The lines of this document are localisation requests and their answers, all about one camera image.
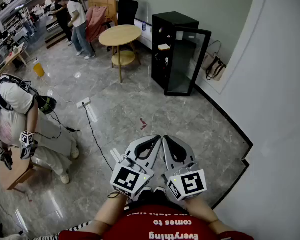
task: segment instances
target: red stain on floor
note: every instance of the red stain on floor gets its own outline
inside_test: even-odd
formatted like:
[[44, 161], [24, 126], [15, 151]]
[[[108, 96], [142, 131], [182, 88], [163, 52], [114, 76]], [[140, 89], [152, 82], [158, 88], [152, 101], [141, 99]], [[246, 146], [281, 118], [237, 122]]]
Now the red stain on floor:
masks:
[[142, 118], [140, 118], [140, 121], [141, 121], [141, 123], [143, 123], [143, 126], [142, 126], [142, 128], [141, 128], [141, 130], [143, 130], [143, 129], [146, 128], [148, 125], [147, 125], [147, 123], [146, 123]]

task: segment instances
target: brown handbag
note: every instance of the brown handbag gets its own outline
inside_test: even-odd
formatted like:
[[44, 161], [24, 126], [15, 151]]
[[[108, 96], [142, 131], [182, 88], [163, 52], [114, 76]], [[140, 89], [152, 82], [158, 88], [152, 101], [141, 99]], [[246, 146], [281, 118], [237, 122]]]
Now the brown handbag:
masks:
[[219, 51], [222, 46], [221, 42], [219, 40], [214, 41], [208, 46], [208, 48], [216, 43], [220, 44], [218, 51], [214, 52], [213, 54], [206, 52], [202, 63], [202, 69], [205, 71], [206, 79], [208, 81], [210, 81], [211, 79], [215, 81], [220, 81], [223, 73], [227, 68], [227, 66], [218, 57]]

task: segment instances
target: tiled floor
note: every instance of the tiled floor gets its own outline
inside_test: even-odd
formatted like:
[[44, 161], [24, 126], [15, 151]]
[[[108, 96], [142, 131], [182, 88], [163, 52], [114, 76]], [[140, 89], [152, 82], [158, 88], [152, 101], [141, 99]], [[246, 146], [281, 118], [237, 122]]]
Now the tiled floor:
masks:
[[[33, 70], [23, 68], [15, 74], [30, 79], [42, 95], [53, 91], [52, 96], [58, 101], [55, 111], [61, 122], [80, 130], [75, 138], [81, 155], [70, 167], [70, 184], [62, 184], [52, 172], [39, 170], [20, 186], [32, 201], [21, 193], [3, 191], [0, 186], [0, 204], [14, 220], [1, 211], [5, 232], [20, 231], [15, 223], [20, 225], [22, 219], [37, 237], [87, 222], [112, 191], [109, 184], [112, 172], [92, 137], [85, 110], [65, 101], [77, 103], [90, 97], [97, 116], [92, 128], [112, 167], [115, 161], [110, 150], [117, 149], [123, 154], [130, 142], [141, 136], [173, 135], [188, 143], [205, 171], [208, 190], [202, 197], [210, 205], [219, 200], [244, 169], [241, 158], [248, 144], [196, 91], [190, 97], [164, 96], [151, 78], [151, 54], [142, 46], [137, 45], [142, 65], [135, 61], [124, 67], [123, 83], [120, 83], [118, 68], [111, 68], [111, 52], [97, 41], [94, 43], [96, 58], [84, 60], [83, 56], [76, 56], [73, 45], [67, 46], [62, 41], [47, 50], [43, 35], [36, 36], [37, 42], [35, 46], [30, 45], [29, 52], [42, 64], [43, 79], [49, 86]], [[163, 186], [162, 150], [154, 170], [151, 185]]]

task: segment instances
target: table leg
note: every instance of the table leg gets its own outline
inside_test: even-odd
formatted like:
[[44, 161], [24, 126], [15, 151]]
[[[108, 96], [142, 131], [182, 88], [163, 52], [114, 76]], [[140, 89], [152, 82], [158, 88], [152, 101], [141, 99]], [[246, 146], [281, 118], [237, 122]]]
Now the table leg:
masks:
[[112, 46], [112, 57], [115, 55], [115, 47]]
[[118, 46], [117, 48], [118, 48], [118, 56], [119, 56], [119, 78], [120, 78], [120, 83], [122, 83], [120, 46]]
[[32, 162], [32, 161], [30, 161], [30, 164], [33, 165], [33, 166], [35, 166], [35, 167], [38, 167], [38, 168], [40, 168], [40, 169], [42, 169], [42, 170], [45, 170], [45, 171], [47, 171], [47, 172], [51, 172], [50, 169], [45, 168], [45, 167], [43, 167], [43, 166], [41, 166], [41, 165], [39, 165], [39, 164], [36, 164], [36, 163], [34, 163], [34, 162]]
[[20, 193], [22, 193], [22, 194], [26, 194], [26, 192], [24, 192], [24, 191], [21, 191], [21, 190], [19, 190], [19, 189], [17, 189], [17, 188], [13, 188], [13, 190], [15, 190], [15, 191], [18, 191], [18, 192], [20, 192]]
[[23, 49], [23, 51], [25, 52], [25, 54], [29, 57], [29, 59], [31, 59], [29, 53], [27, 53], [26, 49]]
[[136, 51], [136, 49], [135, 49], [134, 43], [131, 42], [130, 45], [131, 45], [131, 47], [132, 47], [132, 49], [133, 49], [133, 52], [134, 52], [134, 55], [135, 55], [136, 59], [138, 60], [139, 64], [141, 65], [141, 62], [140, 62], [138, 53], [137, 53], [137, 51]]
[[28, 64], [25, 62], [24, 58], [22, 58], [22, 56], [19, 54], [18, 56], [20, 58], [20, 60], [22, 60], [23, 64], [28, 67]]

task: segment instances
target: black pants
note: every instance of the black pants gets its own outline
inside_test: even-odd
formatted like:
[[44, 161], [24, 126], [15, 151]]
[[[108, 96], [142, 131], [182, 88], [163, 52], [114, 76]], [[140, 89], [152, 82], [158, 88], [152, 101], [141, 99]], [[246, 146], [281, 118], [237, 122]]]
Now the black pants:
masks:
[[71, 37], [72, 37], [72, 33], [70, 28], [68, 27], [68, 21], [67, 19], [58, 19], [58, 23], [60, 25], [60, 27], [62, 28], [63, 32], [66, 35], [66, 38], [68, 38], [69, 42], [71, 42]]
[[129, 203], [127, 207], [129, 207], [126, 211], [131, 211], [132, 209], [139, 208], [140, 206], [146, 206], [146, 205], [160, 205], [160, 206], [166, 206], [170, 207], [172, 209], [178, 210], [183, 214], [189, 214], [185, 209], [180, 207], [179, 205], [175, 204], [174, 202], [171, 202], [166, 197], [165, 193], [163, 191], [155, 191], [152, 193], [150, 190], [143, 191], [138, 201], [134, 201], [132, 203]]

